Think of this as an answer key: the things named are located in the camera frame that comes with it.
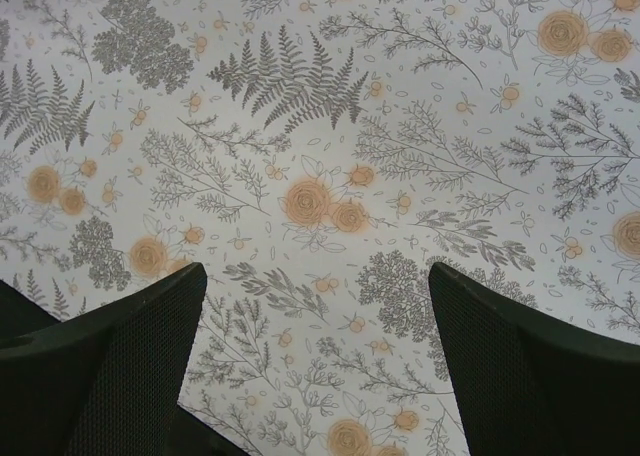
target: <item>gray fern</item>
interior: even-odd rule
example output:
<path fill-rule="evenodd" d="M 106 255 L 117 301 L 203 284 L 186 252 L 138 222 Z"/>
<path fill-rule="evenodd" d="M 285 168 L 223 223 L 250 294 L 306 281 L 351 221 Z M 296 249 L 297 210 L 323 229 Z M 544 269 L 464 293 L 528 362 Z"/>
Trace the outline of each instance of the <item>gray fern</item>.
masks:
<path fill-rule="evenodd" d="M 221 61 L 209 77 L 222 82 L 225 91 L 230 89 L 234 101 L 244 91 L 242 107 L 253 100 L 252 116 L 275 104 L 265 120 L 265 128 L 280 118 L 288 117 L 285 125 L 285 133 L 288 134 L 305 121 L 329 117 L 331 127 L 335 129 L 345 112 L 355 123 L 362 111 L 360 91 L 368 73 L 350 81 L 353 49 L 344 65 L 335 71 L 327 50 L 313 33 L 311 38 L 314 56 L 307 61 L 302 49 L 287 34 L 285 26 L 279 31 L 278 50 L 263 33 L 257 58 L 247 40 L 240 60 L 231 54 L 229 61 Z"/>
<path fill-rule="evenodd" d="M 69 99 L 67 88 L 52 66 L 53 87 L 46 83 L 33 66 L 27 62 L 26 78 L 13 67 L 11 88 L 0 73 L 0 127 L 6 123 L 4 138 L 15 136 L 14 150 L 22 143 L 32 140 L 29 152 L 35 154 L 43 146 L 64 141 L 68 151 L 71 142 L 78 138 L 84 146 L 89 137 L 87 123 L 95 102 L 82 109 L 84 80 L 76 95 Z"/>

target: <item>small leaf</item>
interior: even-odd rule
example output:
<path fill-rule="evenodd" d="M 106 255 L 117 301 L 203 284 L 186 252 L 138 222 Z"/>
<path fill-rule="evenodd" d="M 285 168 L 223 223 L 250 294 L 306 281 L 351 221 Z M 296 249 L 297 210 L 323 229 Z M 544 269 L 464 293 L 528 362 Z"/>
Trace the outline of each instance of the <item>small leaf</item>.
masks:
<path fill-rule="evenodd" d="M 609 251 L 613 251 L 615 253 L 616 243 L 613 239 L 613 235 L 605 234 L 604 236 L 600 236 L 600 241 L 602 241 L 602 244 L 604 244 Z"/>
<path fill-rule="evenodd" d="M 640 208 L 640 186 L 623 183 L 620 185 L 620 191 L 630 204 L 636 208 Z"/>

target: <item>wallpaper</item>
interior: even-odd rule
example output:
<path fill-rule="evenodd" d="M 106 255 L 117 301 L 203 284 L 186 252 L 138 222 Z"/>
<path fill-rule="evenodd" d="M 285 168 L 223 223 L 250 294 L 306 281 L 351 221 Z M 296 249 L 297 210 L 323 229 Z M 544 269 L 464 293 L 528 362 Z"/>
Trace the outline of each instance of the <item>wallpaper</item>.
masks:
<path fill-rule="evenodd" d="M 2 278 L 209 274 L 180 404 L 252 455 L 468 454 L 444 261 L 638 342 L 640 0 L 0 0 Z"/>

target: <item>orange rose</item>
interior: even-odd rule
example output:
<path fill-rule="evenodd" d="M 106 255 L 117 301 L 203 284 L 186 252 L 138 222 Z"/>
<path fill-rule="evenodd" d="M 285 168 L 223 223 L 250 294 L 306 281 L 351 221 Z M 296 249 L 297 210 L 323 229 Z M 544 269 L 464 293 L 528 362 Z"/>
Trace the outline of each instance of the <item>orange rose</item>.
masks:
<path fill-rule="evenodd" d="M 591 51 L 602 61 L 622 61 L 631 51 L 631 41 L 626 33 L 615 29 L 589 35 Z"/>
<path fill-rule="evenodd" d="M 371 436 L 357 421 L 338 421 L 329 428 L 327 445 L 332 456 L 369 456 Z"/>
<path fill-rule="evenodd" d="M 640 8 L 640 0 L 614 0 L 613 6 L 620 11 L 635 11 Z"/>
<path fill-rule="evenodd" d="M 375 173 L 367 166 L 360 166 L 351 171 L 349 182 L 354 186 L 368 186 L 373 181 Z"/>
<path fill-rule="evenodd" d="M 571 56 L 587 42 L 588 33 L 587 22 L 580 15 L 557 11 L 538 26 L 538 44 L 555 56 Z"/>
<path fill-rule="evenodd" d="M 80 166 L 80 172 L 87 178 L 91 178 L 98 170 L 98 164 L 93 159 L 87 159 Z"/>
<path fill-rule="evenodd" d="M 394 419 L 396 428 L 404 431 L 413 431 L 420 424 L 420 418 L 414 411 L 402 411 Z"/>
<path fill-rule="evenodd" d="M 331 221 L 340 231 L 353 233 L 362 227 L 367 215 L 361 204 L 339 204 L 331 213 Z"/>
<path fill-rule="evenodd" d="M 85 205 L 84 193 L 75 188 L 65 189 L 60 194 L 60 207 L 70 216 L 76 216 L 82 212 Z"/>
<path fill-rule="evenodd" d="M 613 239 L 620 252 L 640 259 L 640 211 L 627 214 L 616 223 Z"/>
<path fill-rule="evenodd" d="M 168 259 L 165 245 L 151 236 L 139 239 L 129 251 L 129 256 L 133 269 L 148 278 L 158 276 Z"/>
<path fill-rule="evenodd" d="M 51 166 L 40 166 L 29 175 L 27 192 L 38 203 L 50 203 L 60 192 L 60 175 Z"/>
<path fill-rule="evenodd" d="M 317 224 L 327 212 L 329 199 L 324 186 L 314 181 L 298 183 L 285 198 L 287 216 L 303 226 Z"/>
<path fill-rule="evenodd" d="M 398 448 L 396 446 L 383 446 L 376 453 L 375 451 L 371 453 L 372 456 L 405 456 L 406 453 L 404 449 Z"/>

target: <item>botanical print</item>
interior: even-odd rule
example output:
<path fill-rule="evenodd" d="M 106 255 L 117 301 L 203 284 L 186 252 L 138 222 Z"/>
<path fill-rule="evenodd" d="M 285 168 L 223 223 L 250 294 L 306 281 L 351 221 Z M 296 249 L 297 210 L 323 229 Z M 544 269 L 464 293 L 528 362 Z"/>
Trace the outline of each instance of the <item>botanical print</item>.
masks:
<path fill-rule="evenodd" d="M 0 257 L 61 320 L 202 262 L 180 404 L 464 456 L 442 262 L 638 343 L 640 0 L 0 0 Z"/>

